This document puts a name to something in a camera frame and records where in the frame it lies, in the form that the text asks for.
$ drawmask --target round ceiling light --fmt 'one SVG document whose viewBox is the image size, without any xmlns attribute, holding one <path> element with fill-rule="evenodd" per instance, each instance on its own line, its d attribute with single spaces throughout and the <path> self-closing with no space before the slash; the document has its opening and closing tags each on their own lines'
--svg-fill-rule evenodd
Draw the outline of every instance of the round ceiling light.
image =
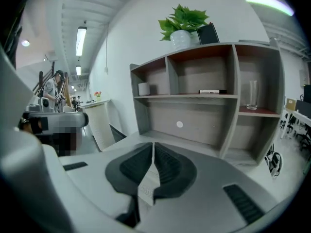
<svg viewBox="0 0 311 233">
<path fill-rule="evenodd" d="M 24 40 L 21 42 L 21 44 L 24 46 L 24 47 L 27 47 L 30 45 L 30 42 L 28 40 Z"/>
</svg>

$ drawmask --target black monitor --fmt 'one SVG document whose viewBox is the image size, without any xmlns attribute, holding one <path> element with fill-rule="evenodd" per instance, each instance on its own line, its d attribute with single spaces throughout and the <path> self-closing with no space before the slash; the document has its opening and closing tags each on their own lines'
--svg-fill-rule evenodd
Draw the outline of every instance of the black monitor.
<svg viewBox="0 0 311 233">
<path fill-rule="evenodd" d="M 311 85 L 306 84 L 303 87 L 303 101 L 311 103 Z"/>
</svg>

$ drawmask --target black cap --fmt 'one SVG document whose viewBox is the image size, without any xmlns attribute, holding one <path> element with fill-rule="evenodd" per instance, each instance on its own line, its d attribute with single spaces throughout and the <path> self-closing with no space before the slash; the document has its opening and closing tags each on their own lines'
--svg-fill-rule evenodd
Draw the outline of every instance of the black cap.
<svg viewBox="0 0 311 233">
<path fill-rule="evenodd" d="M 60 80 L 61 81 L 65 81 L 65 76 L 64 76 L 64 72 L 62 71 L 62 70 L 58 70 L 57 72 L 56 72 L 56 74 L 59 74 L 59 76 L 60 76 Z"/>
</svg>

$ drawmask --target reception desk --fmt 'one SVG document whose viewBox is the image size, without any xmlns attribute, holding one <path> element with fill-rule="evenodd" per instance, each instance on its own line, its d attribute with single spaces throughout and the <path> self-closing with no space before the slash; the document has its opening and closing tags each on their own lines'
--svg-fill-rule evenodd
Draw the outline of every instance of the reception desk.
<svg viewBox="0 0 311 233">
<path fill-rule="evenodd" d="M 80 108 L 88 115 L 89 125 L 96 143 L 101 151 L 115 143 L 109 125 L 106 103 L 110 100 L 96 101 L 81 105 Z"/>
</svg>

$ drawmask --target potted plant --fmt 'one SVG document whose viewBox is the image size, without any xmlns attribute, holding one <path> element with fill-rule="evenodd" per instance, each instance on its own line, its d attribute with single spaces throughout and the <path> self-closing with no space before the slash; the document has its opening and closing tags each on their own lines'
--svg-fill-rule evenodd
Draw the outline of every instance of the potted plant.
<svg viewBox="0 0 311 233">
<path fill-rule="evenodd" d="M 165 32 L 162 41 L 172 41 L 175 50 L 186 49 L 190 47 L 190 33 L 196 31 L 202 25 L 207 25 L 205 20 L 209 18 L 205 11 L 190 10 L 180 4 L 175 9 L 174 14 L 170 14 L 170 19 L 158 20 L 160 27 Z"/>
<path fill-rule="evenodd" d="M 101 100 L 101 93 L 100 91 L 97 91 L 94 93 L 95 97 L 96 97 L 96 101 L 100 101 Z"/>
</svg>

